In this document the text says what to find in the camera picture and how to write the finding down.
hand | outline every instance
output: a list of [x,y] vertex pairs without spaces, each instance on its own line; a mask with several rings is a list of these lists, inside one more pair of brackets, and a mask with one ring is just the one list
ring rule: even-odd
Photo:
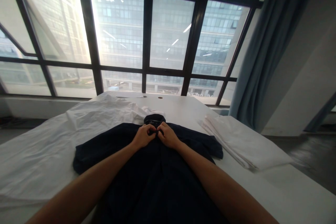
[[148,135],[149,130],[156,131],[156,128],[152,124],[142,125],[138,129],[138,132],[133,138],[133,141],[131,144],[134,145],[137,149],[141,149],[142,147],[145,147],[156,136],[156,133],[153,133],[152,135]]
[[176,136],[175,132],[166,124],[162,122],[157,130],[162,130],[164,135],[162,135],[161,131],[158,132],[158,137],[169,148],[176,149],[180,143],[182,143],[179,138]]

forearm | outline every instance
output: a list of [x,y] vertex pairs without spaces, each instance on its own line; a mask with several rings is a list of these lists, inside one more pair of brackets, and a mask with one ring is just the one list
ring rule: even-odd
[[176,150],[231,223],[277,223],[243,187],[218,166],[182,142],[177,145]]
[[129,144],[94,165],[62,189],[27,223],[81,223],[137,150],[138,147]]

folded towel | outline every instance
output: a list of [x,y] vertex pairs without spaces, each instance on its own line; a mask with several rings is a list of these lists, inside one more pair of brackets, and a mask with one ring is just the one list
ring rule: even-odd
[[293,162],[272,141],[231,116],[207,115],[201,126],[246,169],[263,170]]

window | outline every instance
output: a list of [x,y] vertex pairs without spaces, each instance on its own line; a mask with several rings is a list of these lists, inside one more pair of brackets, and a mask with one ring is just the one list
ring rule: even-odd
[[15,0],[0,0],[0,24],[15,38],[27,53],[35,53]]
[[142,68],[144,0],[91,2],[100,63],[116,67]]
[[220,105],[225,105],[225,106],[230,106],[232,97],[233,97],[233,92],[235,91],[236,88],[236,82],[228,82],[226,89],[224,91],[223,97],[220,101]]
[[142,74],[102,71],[104,91],[141,92]]
[[58,66],[48,68],[58,96],[80,98],[96,96],[92,70]]
[[150,66],[183,69],[194,2],[153,0]]
[[192,78],[187,95],[195,97],[204,104],[215,105],[222,85],[223,81],[219,80]]
[[183,77],[147,75],[146,92],[181,95]]
[[[193,74],[226,75],[248,11],[246,7],[208,1],[204,16],[207,22],[202,25]],[[198,71],[195,65],[200,63],[208,63],[209,68],[219,67],[220,71],[209,71],[208,68]]]
[[27,0],[46,60],[91,63],[80,0]]
[[261,1],[0,0],[0,92],[230,106]]
[[50,96],[39,65],[0,62],[0,78],[10,94]]
[[9,58],[25,58],[37,60],[36,57],[25,56],[21,51],[10,41],[9,38],[0,30],[0,57]]

person's left hand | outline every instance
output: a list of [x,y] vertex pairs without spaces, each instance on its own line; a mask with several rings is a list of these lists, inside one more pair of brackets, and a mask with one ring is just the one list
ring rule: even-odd
[[156,133],[148,135],[149,130],[156,131],[156,128],[152,124],[144,124],[138,129],[138,132],[136,133],[132,141],[132,144],[136,146],[137,149],[145,147],[150,141],[155,138]]

